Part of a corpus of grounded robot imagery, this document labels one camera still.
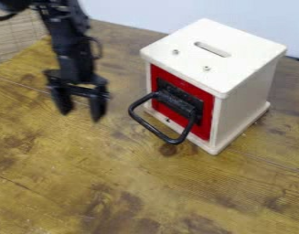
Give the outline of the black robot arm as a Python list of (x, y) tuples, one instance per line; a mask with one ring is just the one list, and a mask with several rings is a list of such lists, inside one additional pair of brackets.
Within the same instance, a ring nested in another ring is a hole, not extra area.
[(11, 19), (26, 9), (37, 10), (50, 32), (51, 47), (59, 68), (43, 71), (50, 94), (58, 110), (67, 115), (74, 109), (73, 97), (89, 99), (95, 122), (107, 113), (107, 80), (94, 73), (94, 62), (103, 57), (99, 40), (86, 32), (91, 28), (79, 0), (0, 0), (6, 12), (0, 21)]

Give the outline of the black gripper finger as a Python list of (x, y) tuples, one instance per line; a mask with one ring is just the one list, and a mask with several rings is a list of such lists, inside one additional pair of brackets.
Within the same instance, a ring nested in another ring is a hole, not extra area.
[(66, 87), (51, 87), (51, 97), (62, 115), (67, 115), (74, 109), (71, 94)]
[(90, 97), (91, 116), (95, 122), (98, 122), (107, 113), (107, 99), (107, 87), (97, 87)]

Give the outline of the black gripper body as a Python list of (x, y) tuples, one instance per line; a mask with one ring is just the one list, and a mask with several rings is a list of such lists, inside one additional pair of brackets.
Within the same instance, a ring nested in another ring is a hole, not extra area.
[(70, 58), (59, 56), (59, 68), (46, 69), (49, 88), (66, 87), (75, 96), (90, 99), (97, 87), (107, 87), (107, 80), (94, 73), (93, 57)]

